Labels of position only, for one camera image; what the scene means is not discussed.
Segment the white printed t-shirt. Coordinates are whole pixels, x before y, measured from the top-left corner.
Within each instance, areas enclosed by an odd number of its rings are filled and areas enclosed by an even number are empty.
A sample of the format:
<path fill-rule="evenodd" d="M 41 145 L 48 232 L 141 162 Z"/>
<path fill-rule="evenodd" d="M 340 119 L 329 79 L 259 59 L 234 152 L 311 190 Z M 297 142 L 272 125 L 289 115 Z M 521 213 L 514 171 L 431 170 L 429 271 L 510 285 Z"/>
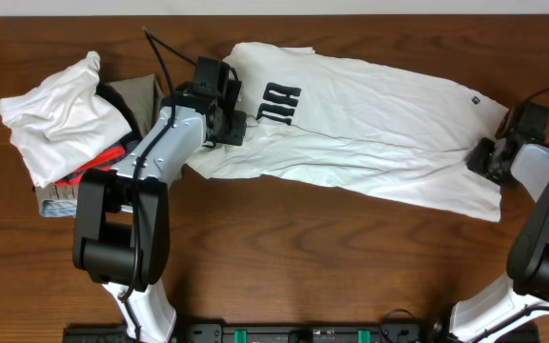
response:
<path fill-rule="evenodd" d="M 468 170 L 507 112 L 454 81 L 311 48 L 239 43 L 240 146 L 203 148 L 206 178 L 270 175 L 497 222 L 500 188 Z"/>

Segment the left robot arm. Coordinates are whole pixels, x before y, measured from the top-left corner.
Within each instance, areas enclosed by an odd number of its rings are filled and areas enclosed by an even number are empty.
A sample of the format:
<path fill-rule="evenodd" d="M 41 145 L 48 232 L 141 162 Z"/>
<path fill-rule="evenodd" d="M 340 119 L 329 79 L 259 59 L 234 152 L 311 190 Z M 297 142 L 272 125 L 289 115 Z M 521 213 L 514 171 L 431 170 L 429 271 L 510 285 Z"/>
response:
<path fill-rule="evenodd" d="M 169 342 L 177 318 L 161 276 L 170 253 L 169 188 L 205 143 L 239 146 L 247 115 L 229 64 L 201 57 L 193 80 L 165 98 L 152 129 L 109 170 L 83 175 L 77 198 L 74 266 L 114 298 L 120 327 L 67 328 L 66 342 Z"/>

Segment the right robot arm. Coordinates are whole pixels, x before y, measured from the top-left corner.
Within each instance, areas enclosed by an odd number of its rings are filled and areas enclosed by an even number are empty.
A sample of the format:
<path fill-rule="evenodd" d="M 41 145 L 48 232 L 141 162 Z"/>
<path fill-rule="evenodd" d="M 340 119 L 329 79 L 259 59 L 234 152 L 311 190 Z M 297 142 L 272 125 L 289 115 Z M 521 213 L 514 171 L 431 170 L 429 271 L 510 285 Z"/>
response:
<path fill-rule="evenodd" d="M 549 108 L 524 101 L 496 139 L 483 138 L 467 167 L 500 186 L 521 185 L 535 202 L 507 258 L 505 273 L 434 323 L 430 342 L 539 343 L 535 319 L 549 315 Z"/>

